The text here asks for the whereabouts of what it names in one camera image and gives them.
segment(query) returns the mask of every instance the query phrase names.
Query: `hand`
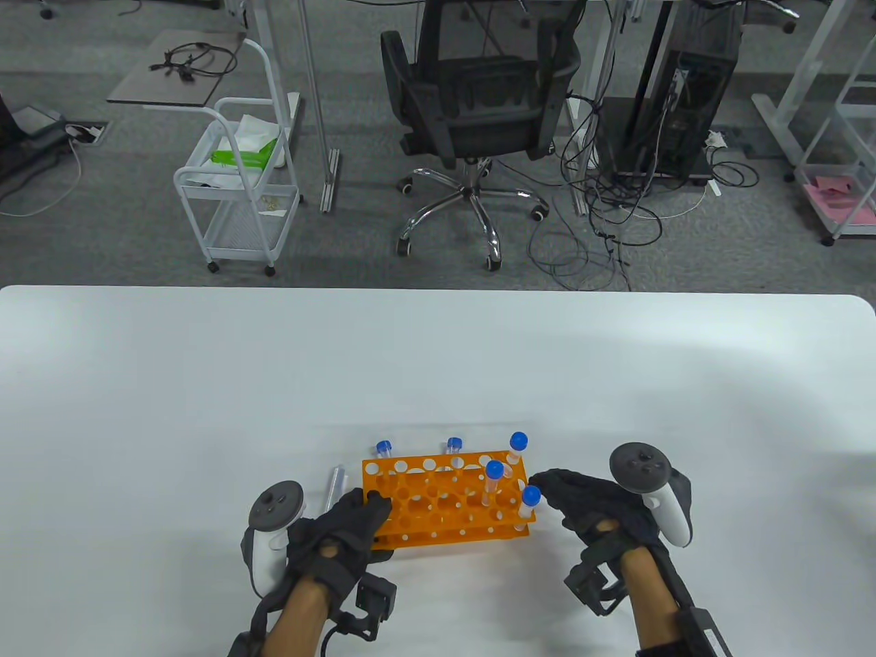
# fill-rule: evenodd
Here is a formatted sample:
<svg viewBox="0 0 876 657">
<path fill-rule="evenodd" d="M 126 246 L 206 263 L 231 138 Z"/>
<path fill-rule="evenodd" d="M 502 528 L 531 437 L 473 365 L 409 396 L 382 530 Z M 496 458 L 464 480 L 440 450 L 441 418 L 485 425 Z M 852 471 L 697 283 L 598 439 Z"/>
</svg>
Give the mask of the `hand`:
<svg viewBox="0 0 876 657">
<path fill-rule="evenodd" d="M 365 573 L 374 534 L 389 518 L 392 501 L 372 491 L 365 503 L 361 488 L 341 497 L 317 519 L 289 527 L 286 571 L 311 576 L 328 590 L 337 610 Z"/>
<path fill-rule="evenodd" d="M 642 497 L 612 481 L 554 469 L 532 475 L 529 483 L 541 490 L 549 505 L 562 512 L 562 525 L 588 546 L 599 534 L 619 526 L 639 545 L 666 550 Z"/>
</svg>

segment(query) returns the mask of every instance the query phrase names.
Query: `floor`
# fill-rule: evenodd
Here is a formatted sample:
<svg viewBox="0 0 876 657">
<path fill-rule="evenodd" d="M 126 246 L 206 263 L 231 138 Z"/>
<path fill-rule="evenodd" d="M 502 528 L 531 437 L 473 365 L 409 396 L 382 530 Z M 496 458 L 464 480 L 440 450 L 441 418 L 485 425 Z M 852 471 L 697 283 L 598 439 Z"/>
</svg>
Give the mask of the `floor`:
<svg viewBox="0 0 876 657">
<path fill-rule="evenodd" d="M 825 8 L 814 0 L 788 0 L 803 14 L 794 35 L 752 28 L 717 121 L 758 125 L 748 100 L 753 91 L 778 98 L 795 63 L 817 28 Z M 294 3 L 277 4 L 276 33 L 284 81 L 307 96 L 307 78 L 298 45 Z M 103 98 L 138 54 L 162 29 L 228 29 L 221 11 L 147 1 L 137 13 L 131 0 L 88 0 L 60 4 L 60 15 L 42 21 L 38 6 L 21 0 L 0 3 L 0 89 L 13 109 L 37 103 L 70 119 L 110 120 L 105 142 L 81 149 L 81 184 L 61 204 L 28 219 L 0 217 L 0 285 L 175 285 L 175 286 L 368 286 L 483 289 L 556 289 L 526 255 L 533 226 L 528 207 L 492 203 L 488 209 L 503 239 L 500 272 L 483 269 L 482 244 L 473 215 L 449 211 L 418 230 L 413 256 L 397 258 L 395 236 L 406 215 L 434 199 L 440 190 L 423 183 L 410 197 L 393 183 L 413 164 L 400 151 L 401 129 L 386 99 L 378 35 L 398 29 L 413 50 L 412 7 L 374 8 L 343 0 L 309 2 L 314 54 L 320 76 L 329 141 L 343 153 L 342 182 L 335 209 L 318 211 L 321 166 L 313 113 L 305 106 L 294 148 L 306 197 L 277 276 L 267 279 L 253 263 L 223 263 L 210 274 L 197 249 L 173 191 L 174 169 L 185 160 L 201 133 L 198 117 L 111 106 Z M 872 36 L 872 4 L 861 0 L 850 21 L 841 53 L 828 62 L 809 95 L 810 104 L 795 126 L 811 134 L 835 96 L 851 63 Z M 603 6 L 591 3 L 579 33 L 585 59 L 595 44 Z M 629 24 L 611 92 L 631 95 L 645 58 L 656 6 L 645 19 Z M 223 83 L 225 95 L 263 95 L 258 62 L 243 57 L 239 72 Z M 568 126 L 560 133 L 569 133 Z M 741 158 L 740 153 L 733 157 Z M 556 180 L 556 159 L 505 161 L 543 180 Z M 418 160 L 434 165 L 429 159 Z M 761 175 L 753 189 L 708 192 L 694 211 L 666 220 L 666 234 L 655 245 L 628 250 L 625 260 L 632 289 L 672 292 L 850 293 L 876 302 L 876 244 L 841 240 L 833 248 L 818 243 L 816 218 L 793 185 L 782 181 L 788 166 L 779 160 L 752 162 Z M 501 172 L 497 169 L 496 182 Z M 25 192 L 4 201 L 6 212 L 26 212 L 55 198 L 75 176 L 72 160 L 34 181 Z M 566 190 L 553 194 L 555 209 L 541 225 L 535 249 L 542 257 L 561 255 L 568 242 L 549 233 L 569 221 L 593 255 L 581 288 L 622 289 L 609 280 L 602 241 L 584 220 L 575 218 Z M 700 192 L 666 194 L 647 205 L 663 216 L 690 208 Z M 631 236 L 653 228 L 642 223 Z"/>
</svg>

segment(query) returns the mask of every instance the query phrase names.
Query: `black mesh chair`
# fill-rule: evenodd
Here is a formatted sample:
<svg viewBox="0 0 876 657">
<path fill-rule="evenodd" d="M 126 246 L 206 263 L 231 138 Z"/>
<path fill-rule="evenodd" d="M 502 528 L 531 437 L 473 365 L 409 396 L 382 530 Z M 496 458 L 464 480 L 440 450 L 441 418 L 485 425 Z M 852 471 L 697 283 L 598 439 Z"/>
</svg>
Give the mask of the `black mesh chair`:
<svg viewBox="0 0 876 657">
<path fill-rule="evenodd" d="M 407 220 L 396 251 L 410 255 L 413 230 L 434 212 L 468 202 L 489 245 L 487 269 L 502 264 L 498 234 L 481 199 L 504 196 L 534 201 L 541 221 L 548 205 L 527 189 L 487 189 L 481 180 L 491 158 L 551 152 L 566 91 L 581 63 L 575 29 L 587 0 L 426 0 L 416 61 L 407 60 L 398 32 L 380 35 L 392 111 L 411 128 L 401 140 L 407 155 L 430 153 L 448 169 L 463 161 L 455 180 L 417 168 L 399 181 L 410 194 L 421 176 L 453 192 Z"/>
</svg>

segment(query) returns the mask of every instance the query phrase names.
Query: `orange test tube rack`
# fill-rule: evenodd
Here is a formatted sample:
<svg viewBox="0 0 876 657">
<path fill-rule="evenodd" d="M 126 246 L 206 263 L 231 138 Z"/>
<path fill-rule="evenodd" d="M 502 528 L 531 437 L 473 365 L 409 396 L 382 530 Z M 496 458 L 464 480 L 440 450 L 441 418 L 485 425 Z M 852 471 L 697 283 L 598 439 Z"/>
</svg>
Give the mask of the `orange test tube rack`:
<svg viewBox="0 0 876 657">
<path fill-rule="evenodd" d="M 392 500 L 392 513 L 375 537 L 375 549 L 393 550 L 529 535 L 535 514 L 517 511 L 526 486 L 523 459 L 507 451 L 401 456 L 362 461 L 365 496 L 377 491 Z M 484 506 L 486 464 L 505 465 L 490 504 Z"/>
</svg>

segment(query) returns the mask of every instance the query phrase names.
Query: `black computer case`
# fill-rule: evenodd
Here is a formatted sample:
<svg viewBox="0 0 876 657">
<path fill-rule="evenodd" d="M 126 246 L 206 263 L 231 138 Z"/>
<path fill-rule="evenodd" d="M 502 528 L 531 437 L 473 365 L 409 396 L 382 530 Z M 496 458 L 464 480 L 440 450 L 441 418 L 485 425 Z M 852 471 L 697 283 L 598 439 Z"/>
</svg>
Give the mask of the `black computer case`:
<svg viewBox="0 0 876 657">
<path fill-rule="evenodd" d="M 636 153 L 636 168 L 645 172 L 653 165 L 659 133 L 657 173 L 686 180 L 736 67 L 745 5 L 717 10 L 693 0 L 679 5 L 650 102 L 631 117 L 635 124 L 626 133 L 626 146 Z"/>
</svg>

